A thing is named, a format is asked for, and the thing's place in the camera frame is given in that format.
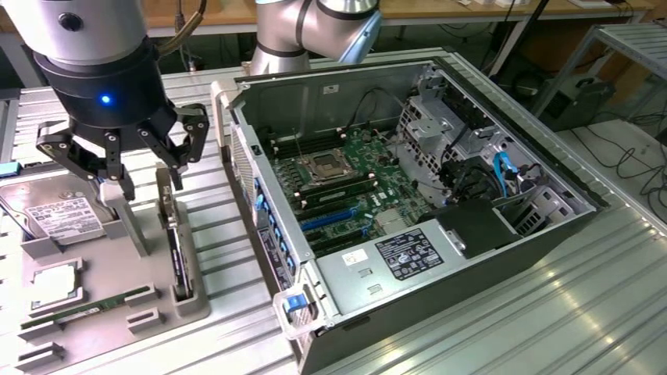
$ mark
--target white sticker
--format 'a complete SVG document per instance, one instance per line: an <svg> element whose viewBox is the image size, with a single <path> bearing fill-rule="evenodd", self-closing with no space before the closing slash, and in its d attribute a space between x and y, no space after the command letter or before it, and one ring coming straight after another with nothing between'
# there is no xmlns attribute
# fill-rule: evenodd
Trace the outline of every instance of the white sticker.
<svg viewBox="0 0 667 375"><path fill-rule="evenodd" d="M339 85L338 84L333 84L331 86L325 86L325 88L322 89L322 93L325 95L327 95L327 94L335 94L338 92L338 89L339 89Z"/></svg>
<svg viewBox="0 0 667 375"><path fill-rule="evenodd" d="M359 250L349 252L347 254L343 254L343 262L346 262L346 266L351 266L355 263L363 262L367 259L369 256L366 255L366 251L362 248Z"/></svg>
<svg viewBox="0 0 667 375"><path fill-rule="evenodd" d="M27 211L44 233L55 240L103 229L86 198L30 207Z"/></svg>

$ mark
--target hard drive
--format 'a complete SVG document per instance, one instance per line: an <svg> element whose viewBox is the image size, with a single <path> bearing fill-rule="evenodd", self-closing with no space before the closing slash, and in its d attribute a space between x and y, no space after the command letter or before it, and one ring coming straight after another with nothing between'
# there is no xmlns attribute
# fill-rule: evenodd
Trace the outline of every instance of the hard drive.
<svg viewBox="0 0 667 375"><path fill-rule="evenodd" d="M102 237L103 224L116 215L98 196L99 181L82 180L55 162L0 179L0 205L27 241L51 237L59 245L71 245Z"/></svg>

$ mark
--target motherboard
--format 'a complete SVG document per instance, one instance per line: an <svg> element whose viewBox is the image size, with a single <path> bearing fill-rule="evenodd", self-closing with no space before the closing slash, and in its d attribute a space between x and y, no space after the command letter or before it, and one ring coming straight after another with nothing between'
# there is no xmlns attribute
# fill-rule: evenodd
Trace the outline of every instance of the motherboard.
<svg viewBox="0 0 667 375"><path fill-rule="evenodd" d="M274 171L317 256L409 228L433 207L377 130L346 133L335 148L274 159Z"/></svg>

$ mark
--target aluminum profile table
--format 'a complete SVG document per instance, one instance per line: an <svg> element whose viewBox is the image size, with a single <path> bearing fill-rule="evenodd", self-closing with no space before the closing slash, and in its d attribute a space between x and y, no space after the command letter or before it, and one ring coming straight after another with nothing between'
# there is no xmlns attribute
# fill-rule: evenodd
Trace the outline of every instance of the aluminum profile table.
<svg viewBox="0 0 667 375"><path fill-rule="evenodd" d="M383 61L379 54L370 61ZM321 374L379 373L665 373L667 371L667 228L622 191L611 187L531 114L457 55L437 49L405 52L406 59L443 56L498 103L533 137L611 202L591 226L539 263L497 287L343 359ZM207 103L211 81L241 70L167 76L178 105ZM62 119L48 88L24 90L14 157L40 158L36 124ZM153 156L127 157L136 180L134 209L157 198ZM297 359L270 307L270 294L241 223L215 137L203 161L193 165L178 198L189 205L213 315L140 341L58 374L225 373L295 374ZM20 250L3 223L0 252L0 348L14 348L11 293ZM14 375L11 350L0 351L0 373Z"/></svg>
<svg viewBox="0 0 667 375"><path fill-rule="evenodd" d="M533 106L531 111L535 116L545 112L561 85L589 54L595 41L605 43L614 51L622 53L647 68L658 77L667 80L667 27L657 23L595 25L589 30L554 82L541 94ZM601 68L602 63L597 63L589 72L597 73Z"/></svg>

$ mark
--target blue led light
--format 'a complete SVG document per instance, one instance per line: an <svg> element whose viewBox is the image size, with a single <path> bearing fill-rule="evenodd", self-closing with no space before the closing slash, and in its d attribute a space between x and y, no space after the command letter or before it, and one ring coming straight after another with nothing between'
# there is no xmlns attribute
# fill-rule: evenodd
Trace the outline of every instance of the blue led light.
<svg viewBox="0 0 667 375"><path fill-rule="evenodd" d="M112 97L107 94L102 95L100 102L103 105L111 105L114 103Z"/></svg>

